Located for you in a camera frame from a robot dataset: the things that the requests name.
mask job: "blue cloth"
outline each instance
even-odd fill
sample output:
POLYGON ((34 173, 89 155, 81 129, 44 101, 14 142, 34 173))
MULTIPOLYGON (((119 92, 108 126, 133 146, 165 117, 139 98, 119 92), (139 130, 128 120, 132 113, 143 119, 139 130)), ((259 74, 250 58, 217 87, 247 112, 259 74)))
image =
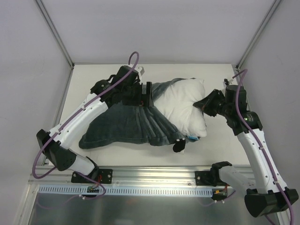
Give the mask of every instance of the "blue cloth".
MULTIPOLYGON (((158 99, 171 84, 180 80, 183 79, 176 78, 164 83, 154 83, 152 85, 153 101, 158 99)), ((182 138, 187 137, 155 106, 137 107, 119 103, 90 123, 86 134, 79 142, 79 147, 92 149, 113 142, 149 143, 153 146, 163 146, 174 144, 176 139, 182 138)))

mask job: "white wall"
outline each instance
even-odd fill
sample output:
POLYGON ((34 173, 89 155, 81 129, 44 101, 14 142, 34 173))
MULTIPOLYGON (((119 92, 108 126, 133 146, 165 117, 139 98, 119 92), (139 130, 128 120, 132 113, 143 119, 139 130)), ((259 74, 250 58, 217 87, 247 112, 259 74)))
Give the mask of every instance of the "white wall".
POLYGON ((75 63, 237 64, 274 0, 44 0, 75 63))
MULTIPOLYGON (((245 64, 251 109, 264 125, 274 161, 300 193, 300 1, 284 0, 245 64)), ((294 206, 300 212, 300 201, 294 206)))
POLYGON ((11 225, 69 74, 34 0, 0 1, 0 224, 11 225))

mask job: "white table surface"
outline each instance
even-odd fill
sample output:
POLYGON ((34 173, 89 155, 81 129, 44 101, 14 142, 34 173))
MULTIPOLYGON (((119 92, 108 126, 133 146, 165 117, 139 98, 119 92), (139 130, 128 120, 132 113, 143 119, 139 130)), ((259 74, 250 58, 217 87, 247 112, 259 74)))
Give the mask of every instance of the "white table surface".
MULTIPOLYGON (((224 78, 234 75, 230 64, 144 64, 143 82, 165 82, 176 77, 204 79, 205 94, 213 89, 223 89, 224 78)), ((64 120, 84 100, 95 82, 108 79, 120 65, 75 65, 61 120, 64 120)), ((179 166, 211 165, 229 161, 234 165, 249 165, 244 149, 227 126, 225 118, 205 116, 207 137, 195 143, 187 143, 184 153, 174 153, 173 145, 154 147, 149 144, 115 142, 105 147, 82 150, 77 137, 71 149, 89 156, 98 165, 115 166, 179 166)))

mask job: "white pillow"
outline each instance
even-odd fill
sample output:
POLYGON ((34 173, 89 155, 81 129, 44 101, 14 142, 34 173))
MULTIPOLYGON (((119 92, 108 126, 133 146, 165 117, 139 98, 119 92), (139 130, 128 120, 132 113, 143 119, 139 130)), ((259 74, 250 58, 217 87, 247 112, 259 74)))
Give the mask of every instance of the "white pillow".
POLYGON ((203 114, 193 106, 204 98, 203 82, 202 79, 177 81, 154 102, 154 106, 186 136, 207 135, 203 114))

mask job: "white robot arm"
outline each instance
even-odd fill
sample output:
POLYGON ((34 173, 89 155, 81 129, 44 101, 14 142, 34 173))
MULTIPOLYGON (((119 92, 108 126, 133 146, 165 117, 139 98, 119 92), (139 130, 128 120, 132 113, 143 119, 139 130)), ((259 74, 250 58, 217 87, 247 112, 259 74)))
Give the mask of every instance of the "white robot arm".
POLYGON ((111 83, 108 80, 97 82, 91 88, 90 94, 68 118, 50 129, 49 132, 41 129, 37 133, 37 140, 40 147, 44 148, 44 155, 58 170, 70 169, 94 178, 94 173, 97 173, 97 165, 91 159, 83 157, 69 148, 81 133, 82 128, 113 104, 122 101, 124 105, 153 106, 150 82, 147 82, 145 93, 143 91, 141 83, 143 73, 143 67, 133 69, 133 65, 122 66, 116 75, 111 76, 111 83), (107 90, 131 70, 132 72, 122 83, 98 97, 101 92, 107 90))
POLYGON ((287 187, 274 164, 258 115, 247 110, 243 87, 228 85, 225 95, 220 90, 213 90, 194 106, 209 116, 219 114, 226 118, 227 125, 247 154, 255 177, 253 182, 229 162, 220 162, 212 165, 209 175, 201 177, 202 182, 213 186, 220 182, 230 185, 244 196, 253 217, 284 211, 298 200, 297 191, 287 187))

